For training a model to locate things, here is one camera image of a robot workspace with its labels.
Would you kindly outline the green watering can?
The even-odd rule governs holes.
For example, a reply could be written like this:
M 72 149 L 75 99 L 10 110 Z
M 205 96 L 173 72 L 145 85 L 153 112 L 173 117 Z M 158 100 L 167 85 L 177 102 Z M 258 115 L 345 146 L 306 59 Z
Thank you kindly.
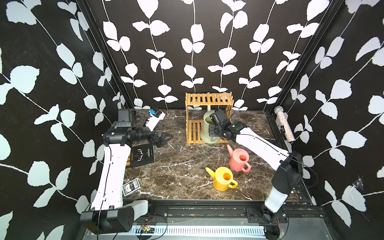
M 211 110 L 211 105 L 207 106 L 207 112 L 203 116 L 203 127 L 200 132 L 200 136 L 202 141 L 204 141 L 207 144 L 215 144 L 219 142 L 219 137 L 210 137 L 210 125 L 213 124 L 212 120 L 210 119 L 210 114 L 212 114 L 214 111 Z

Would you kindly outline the yellow watering can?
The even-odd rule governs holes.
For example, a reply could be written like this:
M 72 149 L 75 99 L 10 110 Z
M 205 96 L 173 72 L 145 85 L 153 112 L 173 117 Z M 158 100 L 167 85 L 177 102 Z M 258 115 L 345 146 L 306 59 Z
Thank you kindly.
M 228 188 L 235 189 L 238 186 L 232 171 L 226 167 L 219 167 L 215 171 L 206 167 L 205 170 L 213 178 L 213 185 L 218 191 L 225 191 Z

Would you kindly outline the wooden slatted two-tier shelf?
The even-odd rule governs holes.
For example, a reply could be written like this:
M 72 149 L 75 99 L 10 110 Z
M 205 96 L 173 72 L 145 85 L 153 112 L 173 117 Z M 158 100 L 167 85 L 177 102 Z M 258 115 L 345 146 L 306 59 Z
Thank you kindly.
M 230 116 L 234 105 L 232 93 L 205 93 L 191 94 L 186 93 L 186 138 L 188 144 L 215 144 L 226 143 L 226 140 L 215 137 L 214 124 L 210 115 L 219 107 L 225 107 L 224 113 Z M 201 114 L 200 118 L 191 119 L 189 111 L 194 107 L 206 107 L 206 112 Z

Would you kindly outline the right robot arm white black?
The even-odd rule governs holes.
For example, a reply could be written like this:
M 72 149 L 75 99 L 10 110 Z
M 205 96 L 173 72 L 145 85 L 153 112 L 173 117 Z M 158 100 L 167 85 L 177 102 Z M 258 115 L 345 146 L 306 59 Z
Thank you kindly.
M 210 115 L 210 119 L 213 121 L 210 133 L 248 148 L 276 171 L 270 194 L 261 207 L 261 217 L 271 223 L 303 177 L 302 156 L 273 145 L 242 122 L 231 123 L 225 115 L 215 113 Z

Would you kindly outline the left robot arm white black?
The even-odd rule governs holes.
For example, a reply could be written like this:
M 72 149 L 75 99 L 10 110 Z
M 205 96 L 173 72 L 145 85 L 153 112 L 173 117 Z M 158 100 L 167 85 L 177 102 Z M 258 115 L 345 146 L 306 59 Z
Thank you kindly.
M 110 128 L 103 135 L 104 165 L 97 194 L 88 211 L 81 213 L 81 224 L 95 235 L 129 232 L 138 218 L 149 211 L 147 200 L 123 204 L 123 180 L 131 146 L 134 142 L 149 141 L 160 148 L 173 135 L 141 128 Z

